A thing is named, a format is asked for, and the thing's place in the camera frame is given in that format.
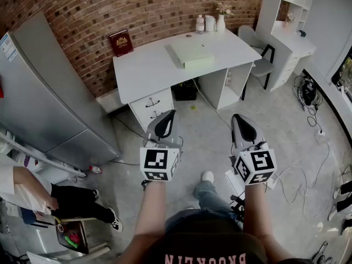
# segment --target refrigerator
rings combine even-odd
[[[43,13],[0,40],[0,125],[80,169],[120,155],[110,117],[67,59]]]

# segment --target white jug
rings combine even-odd
[[[215,31],[215,18],[212,15],[205,16],[205,31],[213,33]]]

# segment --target wall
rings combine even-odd
[[[317,47],[305,69],[334,104],[352,136],[352,110],[331,83],[331,77],[352,46],[352,0],[313,0],[304,27]]]
[[[230,4],[227,28],[253,26],[261,0],[0,0],[0,35],[43,11],[58,42],[96,97],[116,88],[108,35],[127,28],[134,47],[195,30],[198,14]]]

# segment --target brick wall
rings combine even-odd
[[[198,14],[232,6],[226,27],[255,25],[261,0],[0,0],[0,35],[43,11],[73,67],[94,96],[116,88],[107,36],[127,28],[133,46],[195,30]]]

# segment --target gray floor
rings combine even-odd
[[[289,166],[301,166],[311,186],[316,174],[327,156],[328,146],[318,144],[314,133],[318,127],[310,127],[308,113],[304,112],[292,93],[293,77],[282,87],[269,93],[259,82],[250,77],[246,99],[220,110],[221,116],[229,123],[234,113],[243,114],[253,119],[264,131],[266,140],[275,150],[280,174]],[[175,102],[180,116],[180,135],[184,138],[183,155],[177,173],[167,185],[167,215],[171,216],[188,206],[198,207],[192,197],[195,185],[200,181],[204,171],[211,170],[215,175],[215,185],[221,196],[228,199],[231,190],[225,177],[230,169],[231,137],[227,125],[198,97],[196,101]],[[142,134],[131,111],[118,116],[128,126]],[[327,240],[327,254],[339,263],[350,232],[339,235],[344,214],[336,215],[331,222],[327,221],[332,205],[332,178],[334,187],[339,180],[339,168],[344,169],[351,163],[351,148],[334,113],[324,101],[317,113],[317,119],[327,134],[330,153],[319,174],[316,186],[306,194],[305,214],[307,218],[320,215],[308,221],[303,215],[303,193],[297,200],[288,203],[283,195],[280,182],[274,190],[268,189],[267,198],[271,209],[274,234],[277,240],[297,257],[311,257],[321,244]],[[116,135],[123,159],[128,163],[139,163],[139,147],[142,139],[114,120]],[[85,222],[90,245],[108,241],[112,251],[95,262],[109,263],[115,255],[122,252],[129,244],[134,232],[136,216],[143,197],[140,186],[143,177],[138,166],[126,166],[116,163],[104,165],[102,174],[91,173],[76,186],[98,188],[100,202],[118,210],[124,224],[122,233],[115,232],[109,225],[99,221]],[[299,186],[305,183],[304,175],[299,168],[294,168],[282,176],[285,193],[289,201],[294,198]],[[56,241],[53,228],[38,229],[24,226],[19,218],[6,217],[12,237],[0,234],[0,241],[5,249],[18,254],[26,250],[43,253],[63,250]]]

